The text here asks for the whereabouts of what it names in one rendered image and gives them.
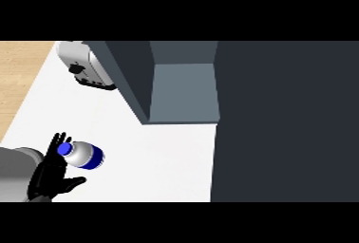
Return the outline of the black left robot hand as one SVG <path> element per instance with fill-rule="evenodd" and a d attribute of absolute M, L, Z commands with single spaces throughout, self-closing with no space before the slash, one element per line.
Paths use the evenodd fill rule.
<path fill-rule="evenodd" d="M 66 133 L 56 133 L 49 143 L 46 155 L 31 176 L 26 197 L 29 202 L 50 202 L 56 195 L 68 193 L 87 179 L 65 178 L 68 163 L 57 154 L 57 147 L 71 142 Z"/>

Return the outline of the blue-capped water bottle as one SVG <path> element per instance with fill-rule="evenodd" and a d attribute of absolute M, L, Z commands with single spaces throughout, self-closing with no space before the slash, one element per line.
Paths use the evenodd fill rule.
<path fill-rule="evenodd" d="M 94 170 L 103 163 L 102 150 L 84 141 L 63 142 L 57 154 L 71 166 L 86 170 Z"/>

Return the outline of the grey open cabinet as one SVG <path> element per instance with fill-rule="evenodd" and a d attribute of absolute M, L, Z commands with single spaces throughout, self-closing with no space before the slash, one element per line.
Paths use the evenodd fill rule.
<path fill-rule="evenodd" d="M 214 41 L 89 41 L 142 124 L 220 119 Z"/>

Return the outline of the silver toaster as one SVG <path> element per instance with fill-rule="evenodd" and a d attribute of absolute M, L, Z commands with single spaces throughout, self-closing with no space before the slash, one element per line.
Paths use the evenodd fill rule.
<path fill-rule="evenodd" d="M 57 56 L 81 85 L 103 90 L 117 88 L 90 47 L 81 41 L 62 41 Z"/>

